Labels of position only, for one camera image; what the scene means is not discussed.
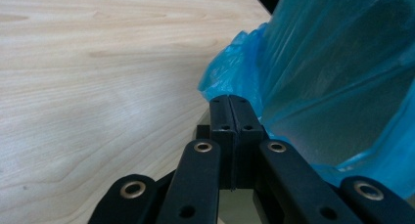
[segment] light wood surface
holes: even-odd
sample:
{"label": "light wood surface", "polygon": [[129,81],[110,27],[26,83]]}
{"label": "light wood surface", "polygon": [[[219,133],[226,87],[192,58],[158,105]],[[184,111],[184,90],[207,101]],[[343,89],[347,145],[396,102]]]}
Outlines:
{"label": "light wood surface", "polygon": [[121,176],[175,168],[209,61],[256,0],[0,0],[0,223],[86,223]]}

